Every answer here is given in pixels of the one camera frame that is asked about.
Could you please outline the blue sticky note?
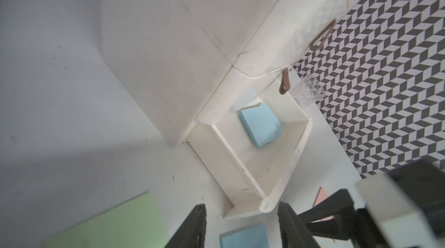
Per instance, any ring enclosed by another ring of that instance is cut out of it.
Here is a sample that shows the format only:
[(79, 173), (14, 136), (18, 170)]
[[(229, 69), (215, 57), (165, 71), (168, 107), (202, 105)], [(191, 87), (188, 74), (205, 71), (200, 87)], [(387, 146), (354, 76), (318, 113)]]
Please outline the blue sticky note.
[(221, 248), (269, 248), (266, 226), (257, 224), (220, 235)]
[(266, 103), (243, 109), (238, 115), (257, 148), (276, 140), (284, 130), (284, 125)]

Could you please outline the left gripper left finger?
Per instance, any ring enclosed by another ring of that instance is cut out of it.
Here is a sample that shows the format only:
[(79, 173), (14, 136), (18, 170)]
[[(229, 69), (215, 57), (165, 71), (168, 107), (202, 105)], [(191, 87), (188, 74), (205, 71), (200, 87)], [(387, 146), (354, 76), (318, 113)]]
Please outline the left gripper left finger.
[(194, 206), (165, 248), (204, 248), (207, 226), (206, 217), (205, 204)]

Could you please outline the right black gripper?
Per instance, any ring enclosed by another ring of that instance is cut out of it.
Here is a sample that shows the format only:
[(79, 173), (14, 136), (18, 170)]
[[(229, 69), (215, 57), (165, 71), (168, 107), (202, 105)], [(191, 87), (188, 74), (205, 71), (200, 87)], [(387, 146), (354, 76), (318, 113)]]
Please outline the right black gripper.
[[(419, 160), (387, 175), (423, 211), (434, 234), (445, 246), (445, 173)], [(360, 209), (355, 208), (348, 190), (340, 189), (299, 218), (313, 236), (342, 241), (360, 241)], [(333, 216), (332, 220), (319, 221)]]

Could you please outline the white drawer cabinet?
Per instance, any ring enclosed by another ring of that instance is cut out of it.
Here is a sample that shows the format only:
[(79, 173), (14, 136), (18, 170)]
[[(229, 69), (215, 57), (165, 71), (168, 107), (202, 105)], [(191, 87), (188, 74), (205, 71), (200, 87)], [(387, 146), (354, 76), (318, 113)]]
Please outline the white drawer cabinet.
[(316, 48), (359, 0), (100, 0), (100, 53), (172, 147)]

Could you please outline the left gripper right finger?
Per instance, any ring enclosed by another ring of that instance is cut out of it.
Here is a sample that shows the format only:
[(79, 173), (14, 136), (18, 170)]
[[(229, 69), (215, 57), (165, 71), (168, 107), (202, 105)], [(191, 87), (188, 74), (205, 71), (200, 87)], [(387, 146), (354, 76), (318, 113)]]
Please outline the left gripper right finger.
[(283, 248), (319, 248), (317, 241), (289, 204), (279, 203), (278, 217)]

